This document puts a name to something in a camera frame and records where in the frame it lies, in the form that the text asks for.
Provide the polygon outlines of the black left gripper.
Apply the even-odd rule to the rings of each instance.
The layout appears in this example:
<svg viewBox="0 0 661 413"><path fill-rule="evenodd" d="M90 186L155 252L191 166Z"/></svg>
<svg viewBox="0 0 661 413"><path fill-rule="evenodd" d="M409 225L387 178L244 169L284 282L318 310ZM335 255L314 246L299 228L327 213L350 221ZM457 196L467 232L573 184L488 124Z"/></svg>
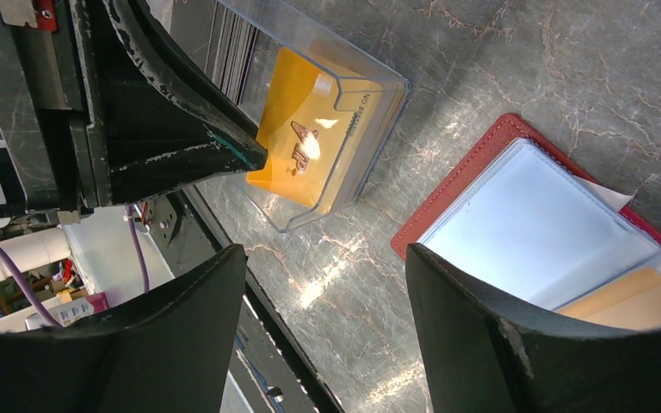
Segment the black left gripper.
<svg viewBox="0 0 661 413"><path fill-rule="evenodd" d="M258 127L144 1L0 1L0 228L262 169Z"/></svg>

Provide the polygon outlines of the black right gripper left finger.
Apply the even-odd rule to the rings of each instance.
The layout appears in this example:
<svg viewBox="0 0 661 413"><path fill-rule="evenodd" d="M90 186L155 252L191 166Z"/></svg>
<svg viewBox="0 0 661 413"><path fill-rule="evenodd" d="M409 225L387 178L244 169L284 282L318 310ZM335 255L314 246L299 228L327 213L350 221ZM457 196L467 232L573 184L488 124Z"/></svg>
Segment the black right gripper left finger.
<svg viewBox="0 0 661 413"><path fill-rule="evenodd" d="M216 412L243 302L232 244L69 327L0 333L0 412Z"/></svg>

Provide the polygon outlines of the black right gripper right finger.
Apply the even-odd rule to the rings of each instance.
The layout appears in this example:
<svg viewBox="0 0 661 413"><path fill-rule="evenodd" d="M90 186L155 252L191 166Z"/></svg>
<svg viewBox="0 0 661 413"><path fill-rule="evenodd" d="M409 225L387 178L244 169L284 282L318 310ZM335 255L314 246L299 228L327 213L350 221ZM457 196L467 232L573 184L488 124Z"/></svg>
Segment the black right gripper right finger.
<svg viewBox="0 0 661 413"><path fill-rule="evenodd" d="M661 328L542 309L408 246L405 276L437 412L661 412Z"/></svg>

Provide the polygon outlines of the red leather card holder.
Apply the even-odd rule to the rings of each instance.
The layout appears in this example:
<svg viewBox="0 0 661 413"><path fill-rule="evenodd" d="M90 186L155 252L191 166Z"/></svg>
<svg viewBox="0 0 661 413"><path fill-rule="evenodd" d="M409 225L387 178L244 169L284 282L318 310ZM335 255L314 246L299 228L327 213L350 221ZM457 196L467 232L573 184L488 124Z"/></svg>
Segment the red leather card holder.
<svg viewBox="0 0 661 413"><path fill-rule="evenodd" d="M661 274L661 234L520 116L500 116L392 237L558 309L642 268Z"/></svg>

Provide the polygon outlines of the clear plastic card box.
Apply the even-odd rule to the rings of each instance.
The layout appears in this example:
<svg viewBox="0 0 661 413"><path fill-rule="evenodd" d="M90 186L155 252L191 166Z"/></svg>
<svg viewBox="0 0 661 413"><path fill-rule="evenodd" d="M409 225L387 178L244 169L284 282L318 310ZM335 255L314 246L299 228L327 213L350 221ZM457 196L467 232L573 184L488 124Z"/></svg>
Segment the clear plastic card box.
<svg viewBox="0 0 661 413"><path fill-rule="evenodd" d="M236 183L275 230L358 199L406 79L285 1L175 1L169 28L256 123L268 161Z"/></svg>

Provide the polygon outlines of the gold credit card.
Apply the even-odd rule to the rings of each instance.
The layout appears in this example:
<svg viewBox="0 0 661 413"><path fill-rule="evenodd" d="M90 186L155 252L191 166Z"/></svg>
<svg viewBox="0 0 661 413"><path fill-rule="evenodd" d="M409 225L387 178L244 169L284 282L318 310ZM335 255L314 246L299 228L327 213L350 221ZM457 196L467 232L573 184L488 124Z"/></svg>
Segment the gold credit card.
<svg viewBox="0 0 661 413"><path fill-rule="evenodd" d="M557 310L592 324L627 330L661 327L661 274L642 268Z"/></svg>

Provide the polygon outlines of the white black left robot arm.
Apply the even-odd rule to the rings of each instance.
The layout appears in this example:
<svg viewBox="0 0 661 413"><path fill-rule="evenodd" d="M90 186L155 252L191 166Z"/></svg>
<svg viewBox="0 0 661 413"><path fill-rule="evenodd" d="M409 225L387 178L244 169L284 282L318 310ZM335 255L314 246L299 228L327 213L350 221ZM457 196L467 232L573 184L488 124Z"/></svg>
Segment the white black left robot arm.
<svg viewBox="0 0 661 413"><path fill-rule="evenodd" d="M0 1L0 280L98 208L261 169L256 134L152 2Z"/></svg>

